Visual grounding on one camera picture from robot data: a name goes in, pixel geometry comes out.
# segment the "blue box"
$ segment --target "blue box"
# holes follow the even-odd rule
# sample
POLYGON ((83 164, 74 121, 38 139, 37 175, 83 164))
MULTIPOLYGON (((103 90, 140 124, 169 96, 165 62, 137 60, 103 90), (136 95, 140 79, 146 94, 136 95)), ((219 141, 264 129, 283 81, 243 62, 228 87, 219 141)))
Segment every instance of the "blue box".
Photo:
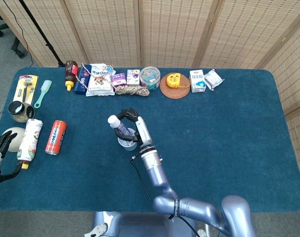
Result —
MULTIPOLYGON (((86 64, 85 67, 88 69, 89 72, 91 72, 92 66, 89 64, 86 64)), ((84 83, 84 85, 88 85, 90 81, 90 74, 84 67, 81 67, 80 73, 79 73, 79 80, 84 83)), ((86 94, 86 88, 77 81, 75 84, 75 93, 78 95, 85 95, 86 94)))

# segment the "woven coaster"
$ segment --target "woven coaster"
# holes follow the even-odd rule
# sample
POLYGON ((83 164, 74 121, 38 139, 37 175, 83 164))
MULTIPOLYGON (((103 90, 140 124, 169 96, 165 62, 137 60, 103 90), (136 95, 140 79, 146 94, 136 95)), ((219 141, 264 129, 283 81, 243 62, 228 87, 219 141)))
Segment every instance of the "woven coaster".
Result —
POLYGON ((187 94, 189 93, 189 90, 190 90, 190 86, 188 86, 190 84, 190 81, 187 79, 187 77, 185 77, 183 74, 181 74, 180 86, 188 86, 188 87, 170 88, 166 84, 166 78, 170 74, 173 74, 173 73, 169 73, 169 74, 165 75, 160 81, 160 89, 161 89, 163 95, 165 95, 168 98, 175 99, 175 100, 181 99, 181 98, 187 96, 187 94))

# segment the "gray floor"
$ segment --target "gray floor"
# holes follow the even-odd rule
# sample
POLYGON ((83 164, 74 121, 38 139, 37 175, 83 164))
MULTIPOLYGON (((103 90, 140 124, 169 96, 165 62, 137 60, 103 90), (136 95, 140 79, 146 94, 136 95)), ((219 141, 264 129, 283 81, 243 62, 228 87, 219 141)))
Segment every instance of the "gray floor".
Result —
MULTIPOLYGON (((19 59, 10 50, 14 34, 9 29, 3 32, 0 38, 0 112, 16 71, 31 64, 29 56, 19 59)), ((0 211, 0 237, 80 237, 90 231, 92 218, 92 212, 0 211)), ((260 237, 300 237, 300 211, 255 213, 253 221, 260 237)))

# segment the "blue table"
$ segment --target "blue table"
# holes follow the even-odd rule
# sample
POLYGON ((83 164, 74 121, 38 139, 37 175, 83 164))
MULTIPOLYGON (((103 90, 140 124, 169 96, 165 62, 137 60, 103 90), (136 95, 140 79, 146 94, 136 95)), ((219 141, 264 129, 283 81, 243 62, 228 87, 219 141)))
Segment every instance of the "blue table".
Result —
MULTIPOLYGON (((190 69, 160 71, 188 76, 190 69)), ((235 194, 243 196, 253 212, 299 210, 300 174, 272 74, 217 72, 225 81, 215 91, 172 100, 160 89, 149 97, 85 97, 66 91, 63 68, 19 70, 5 103, 0 134, 25 126, 7 113, 20 75, 39 76, 36 99, 44 80, 53 84, 36 109, 36 118, 43 121, 36 157, 28 170, 0 184, 0 209, 152 211, 129 163, 136 152, 125 151, 107 123, 108 116, 132 107, 144 118, 180 198, 219 207, 222 198, 235 194), (66 121, 68 128, 61 153, 51 156, 44 149, 57 119, 66 121)), ((142 161, 136 162, 154 197, 157 191, 151 189, 142 161)), ((16 163, 16 154, 9 152, 2 172, 10 172, 16 163)))

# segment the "chair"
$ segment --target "chair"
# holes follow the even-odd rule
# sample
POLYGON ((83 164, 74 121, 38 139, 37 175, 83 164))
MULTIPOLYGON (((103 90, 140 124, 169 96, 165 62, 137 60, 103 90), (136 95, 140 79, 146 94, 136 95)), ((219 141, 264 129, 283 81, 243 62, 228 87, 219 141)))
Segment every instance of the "chair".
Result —
MULTIPOLYGON (((0 25, 0 37, 3 36, 3 32, 1 30, 8 29, 8 28, 9 28, 9 26, 7 24, 0 25)), ((17 37, 15 37, 14 43, 11 47, 11 50, 13 50, 19 58, 23 58, 25 56, 24 53, 21 52, 20 50, 18 50, 18 48, 17 48, 19 43, 20 43, 19 39, 17 37)))

